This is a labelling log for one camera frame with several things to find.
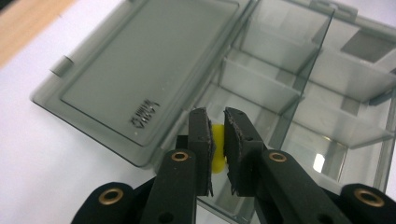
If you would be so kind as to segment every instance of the white surface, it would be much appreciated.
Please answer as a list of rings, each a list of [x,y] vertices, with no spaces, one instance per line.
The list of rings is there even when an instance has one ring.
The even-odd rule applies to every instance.
[[[30,101],[50,68],[119,2],[77,1],[0,70],[0,223],[70,223],[97,187],[136,188],[153,177]],[[197,211],[197,223],[225,223]]]

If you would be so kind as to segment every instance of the yellow object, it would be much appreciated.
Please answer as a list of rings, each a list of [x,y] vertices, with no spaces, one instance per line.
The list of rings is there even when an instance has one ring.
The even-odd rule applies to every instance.
[[[212,125],[213,139],[215,140],[216,150],[212,161],[212,173],[220,173],[225,166],[224,157],[224,125],[213,124]]]

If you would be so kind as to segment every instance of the open lid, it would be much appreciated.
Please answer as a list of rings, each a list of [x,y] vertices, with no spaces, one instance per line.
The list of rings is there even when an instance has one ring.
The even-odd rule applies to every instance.
[[[33,100],[144,166],[248,2],[125,1]]]

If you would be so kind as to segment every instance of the logo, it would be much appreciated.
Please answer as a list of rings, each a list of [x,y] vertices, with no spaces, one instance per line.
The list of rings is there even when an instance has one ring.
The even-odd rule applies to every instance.
[[[155,109],[158,107],[160,107],[158,103],[150,100],[145,100],[143,104],[139,106],[136,112],[134,112],[134,115],[131,118],[132,124],[136,128],[144,129],[145,125],[149,123],[149,121],[156,113]]]

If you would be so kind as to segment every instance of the wooden surface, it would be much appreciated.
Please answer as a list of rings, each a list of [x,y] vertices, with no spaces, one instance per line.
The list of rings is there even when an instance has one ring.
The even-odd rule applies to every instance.
[[[0,12],[0,67],[75,0],[16,0]]]

